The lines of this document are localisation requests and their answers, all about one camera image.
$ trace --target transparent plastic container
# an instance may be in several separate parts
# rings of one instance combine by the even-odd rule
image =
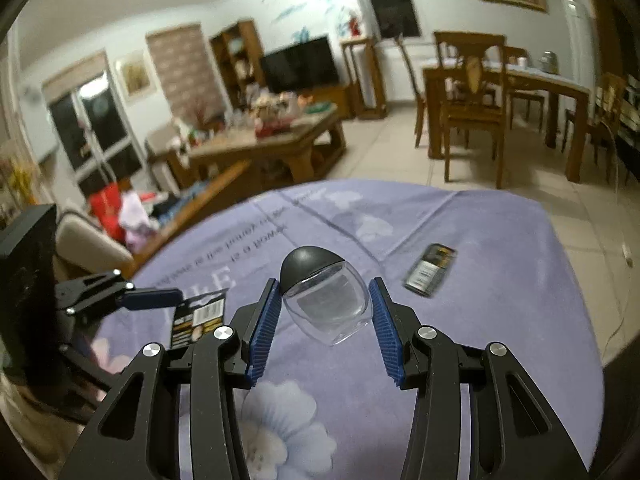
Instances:
[[[367,326],[372,317],[369,291],[346,261],[297,283],[282,299],[302,331],[329,346]]]

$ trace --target tv stand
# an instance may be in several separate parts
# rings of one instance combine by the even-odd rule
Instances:
[[[318,86],[300,92],[303,96],[313,96],[317,103],[329,101],[338,107],[338,117],[341,121],[353,119],[351,99],[348,85]]]

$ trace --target wooden dining table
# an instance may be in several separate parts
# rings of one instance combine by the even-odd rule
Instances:
[[[422,63],[422,74],[426,91],[427,111],[429,120],[429,157],[443,158],[442,131],[440,127],[440,95],[441,85],[453,71],[456,59],[444,60],[444,70],[440,69],[438,59],[428,59]],[[487,79],[493,84],[500,83],[500,62],[485,62]],[[574,136],[569,148],[564,174],[570,182],[580,182],[580,166],[584,143],[587,134],[588,108],[590,90],[565,77],[548,74],[537,68],[523,68],[519,65],[508,65],[507,76],[512,88],[518,90],[543,90],[548,92],[548,112],[546,117],[545,144],[550,148],[556,147],[556,133],[558,132],[558,103],[559,96],[564,95],[575,99]]]

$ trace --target purple tablecloth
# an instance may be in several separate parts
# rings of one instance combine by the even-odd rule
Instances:
[[[455,248],[458,257],[435,297],[425,299],[403,288],[402,279],[431,243]],[[297,186],[212,216],[134,281],[177,286],[188,296],[230,287],[228,321],[239,306],[257,301],[287,253],[302,245],[340,254],[367,283],[382,276],[394,301],[460,344],[505,343],[590,463],[602,417],[600,357],[572,268],[536,202],[499,191],[376,181]],[[95,343],[102,364],[118,368],[122,356],[148,342],[167,345],[172,315],[167,309],[109,316]],[[181,469],[190,478],[184,399]],[[401,392],[386,375],[371,326],[328,348],[305,336],[283,307],[266,373],[236,401],[254,480],[400,476],[415,391]],[[465,401],[467,390],[459,478],[468,478]]]

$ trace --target television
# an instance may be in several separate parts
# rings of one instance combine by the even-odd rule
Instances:
[[[267,54],[260,65],[267,86],[276,94],[340,84],[326,36]]]

